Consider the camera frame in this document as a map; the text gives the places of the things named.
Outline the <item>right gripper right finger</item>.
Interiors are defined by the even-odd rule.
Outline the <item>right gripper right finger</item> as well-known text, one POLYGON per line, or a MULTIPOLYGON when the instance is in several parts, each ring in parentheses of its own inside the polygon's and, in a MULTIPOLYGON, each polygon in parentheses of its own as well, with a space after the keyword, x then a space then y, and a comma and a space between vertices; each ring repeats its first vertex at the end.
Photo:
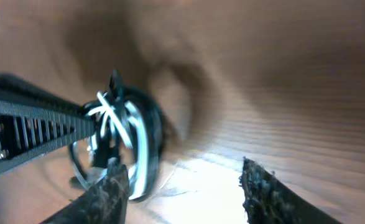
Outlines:
POLYGON ((257 162, 244 158, 239 186, 249 224, 339 224, 308 203, 257 162))

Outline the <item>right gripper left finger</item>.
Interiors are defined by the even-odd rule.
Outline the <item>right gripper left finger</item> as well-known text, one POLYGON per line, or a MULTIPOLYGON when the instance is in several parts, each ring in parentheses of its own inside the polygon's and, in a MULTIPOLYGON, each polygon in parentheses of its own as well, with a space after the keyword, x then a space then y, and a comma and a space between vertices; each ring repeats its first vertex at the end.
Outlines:
POLYGON ((44 220, 49 224, 124 224, 129 196, 126 165, 115 159, 88 191, 44 220))

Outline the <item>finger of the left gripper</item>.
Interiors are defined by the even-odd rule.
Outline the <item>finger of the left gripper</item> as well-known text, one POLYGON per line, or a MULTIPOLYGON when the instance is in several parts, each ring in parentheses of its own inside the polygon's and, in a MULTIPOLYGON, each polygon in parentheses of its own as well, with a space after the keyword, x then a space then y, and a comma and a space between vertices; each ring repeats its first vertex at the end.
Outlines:
POLYGON ((26 97, 38 104, 66 112, 79 112, 80 106, 53 95, 10 73, 0 73, 0 90, 26 97))
POLYGON ((94 134, 80 107, 0 100, 0 175, 94 134))

